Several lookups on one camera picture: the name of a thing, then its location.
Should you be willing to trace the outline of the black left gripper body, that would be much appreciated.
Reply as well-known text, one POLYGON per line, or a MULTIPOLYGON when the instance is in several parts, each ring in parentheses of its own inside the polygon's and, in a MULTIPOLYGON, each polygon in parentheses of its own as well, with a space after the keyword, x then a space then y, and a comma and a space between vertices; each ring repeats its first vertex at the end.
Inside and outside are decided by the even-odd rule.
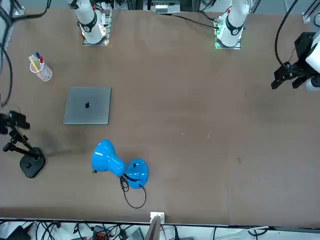
POLYGON ((295 71, 312 73, 314 70, 306 62, 306 58, 312 47, 315 32, 302 32, 294 41, 296 55, 298 60, 291 66, 295 71))

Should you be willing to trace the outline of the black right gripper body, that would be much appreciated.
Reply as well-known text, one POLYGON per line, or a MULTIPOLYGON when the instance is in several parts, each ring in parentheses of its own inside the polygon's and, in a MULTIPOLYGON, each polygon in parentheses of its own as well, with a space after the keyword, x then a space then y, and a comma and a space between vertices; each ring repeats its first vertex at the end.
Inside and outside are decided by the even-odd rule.
POLYGON ((10 117, 6 114, 0 114, 0 134, 7 135, 8 127, 10 126, 10 117))

